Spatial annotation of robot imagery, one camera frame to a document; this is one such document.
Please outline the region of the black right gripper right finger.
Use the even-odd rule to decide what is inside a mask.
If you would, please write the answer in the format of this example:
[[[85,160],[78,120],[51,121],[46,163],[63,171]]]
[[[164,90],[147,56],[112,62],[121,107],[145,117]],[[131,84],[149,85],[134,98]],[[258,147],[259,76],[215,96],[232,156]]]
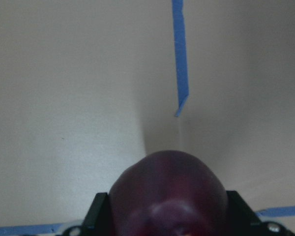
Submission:
[[[252,229],[261,225],[261,220],[237,191],[227,190],[228,217],[231,229]]]

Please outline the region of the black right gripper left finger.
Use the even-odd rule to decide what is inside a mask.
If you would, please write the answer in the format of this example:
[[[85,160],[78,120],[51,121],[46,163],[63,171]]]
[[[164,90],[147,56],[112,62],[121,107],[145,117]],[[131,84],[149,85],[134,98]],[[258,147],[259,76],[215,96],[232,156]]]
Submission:
[[[95,228],[101,220],[103,212],[105,212],[108,194],[105,192],[97,193],[89,207],[89,210],[82,222],[82,226],[86,228]]]

